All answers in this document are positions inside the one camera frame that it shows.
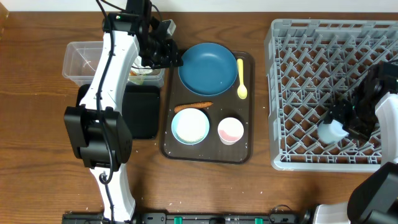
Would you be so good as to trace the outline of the white tissue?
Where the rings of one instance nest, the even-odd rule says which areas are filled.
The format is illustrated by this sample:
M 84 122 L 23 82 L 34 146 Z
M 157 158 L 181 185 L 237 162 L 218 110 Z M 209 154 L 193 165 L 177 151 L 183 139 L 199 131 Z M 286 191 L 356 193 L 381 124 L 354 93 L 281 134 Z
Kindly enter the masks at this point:
M 160 69 L 152 69 L 150 67 L 143 67 L 142 65 L 134 64 L 131 67 L 131 75 L 140 76 L 140 75 L 158 75 L 160 73 Z

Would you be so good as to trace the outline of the light blue cup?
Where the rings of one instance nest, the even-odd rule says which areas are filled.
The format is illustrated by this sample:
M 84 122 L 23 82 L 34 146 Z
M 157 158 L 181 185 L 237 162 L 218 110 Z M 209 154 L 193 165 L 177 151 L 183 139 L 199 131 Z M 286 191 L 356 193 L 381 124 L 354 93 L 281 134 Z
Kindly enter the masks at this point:
M 319 140 L 325 144 L 334 144 L 349 135 L 349 133 L 343 129 L 343 125 L 336 120 L 333 120 L 330 124 L 326 124 L 322 121 L 318 125 L 317 133 Z

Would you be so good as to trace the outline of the green snack wrapper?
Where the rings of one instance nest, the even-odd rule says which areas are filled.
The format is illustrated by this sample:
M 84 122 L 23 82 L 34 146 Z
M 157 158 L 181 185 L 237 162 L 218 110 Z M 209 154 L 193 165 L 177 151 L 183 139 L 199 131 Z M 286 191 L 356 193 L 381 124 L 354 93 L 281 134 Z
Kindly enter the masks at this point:
M 145 78 L 146 78 L 145 74 L 138 74 L 133 71 L 130 71 L 128 80 L 135 85 L 143 85 Z

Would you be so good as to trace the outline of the light blue rice bowl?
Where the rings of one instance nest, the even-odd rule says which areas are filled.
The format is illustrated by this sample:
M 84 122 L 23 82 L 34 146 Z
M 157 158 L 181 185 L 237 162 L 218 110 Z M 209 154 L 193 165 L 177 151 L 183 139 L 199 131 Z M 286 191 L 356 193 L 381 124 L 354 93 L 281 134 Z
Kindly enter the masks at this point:
M 207 115 L 201 110 L 187 108 L 174 116 L 171 131 L 178 142 L 194 145 L 207 137 L 210 131 L 210 122 Z

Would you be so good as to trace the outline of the pink cup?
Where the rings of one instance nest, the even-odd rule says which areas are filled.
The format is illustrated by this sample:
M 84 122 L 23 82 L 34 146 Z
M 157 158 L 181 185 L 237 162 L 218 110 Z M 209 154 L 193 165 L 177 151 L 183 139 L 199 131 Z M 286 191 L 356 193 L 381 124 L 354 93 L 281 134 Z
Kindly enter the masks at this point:
M 217 132 L 221 142 L 229 146 L 242 138 L 244 126 L 240 120 L 228 117 L 220 121 Z

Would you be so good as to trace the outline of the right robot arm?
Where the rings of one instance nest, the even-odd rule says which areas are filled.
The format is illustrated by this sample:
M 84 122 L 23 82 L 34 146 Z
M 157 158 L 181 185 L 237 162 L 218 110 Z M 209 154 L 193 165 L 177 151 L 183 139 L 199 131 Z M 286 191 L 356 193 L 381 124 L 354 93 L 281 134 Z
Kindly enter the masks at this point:
M 321 142 L 336 143 L 349 136 L 370 140 L 378 125 L 380 168 L 360 184 L 349 200 L 318 205 L 309 223 L 397 223 L 397 61 L 372 65 L 351 101 L 337 101 L 318 125 Z

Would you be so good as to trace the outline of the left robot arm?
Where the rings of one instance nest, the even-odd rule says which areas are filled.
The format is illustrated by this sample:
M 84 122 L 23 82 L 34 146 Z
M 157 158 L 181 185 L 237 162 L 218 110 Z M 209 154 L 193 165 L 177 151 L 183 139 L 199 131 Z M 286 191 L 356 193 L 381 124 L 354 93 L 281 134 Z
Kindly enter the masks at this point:
M 103 49 L 93 81 L 80 103 L 64 114 L 73 153 L 99 185 L 104 202 L 100 223 L 129 223 L 136 206 L 126 170 L 132 135 L 122 117 L 134 62 L 140 59 L 144 70 L 183 65 L 172 38 L 174 21 L 153 17 L 152 8 L 149 0 L 128 1 L 125 9 L 103 14 Z

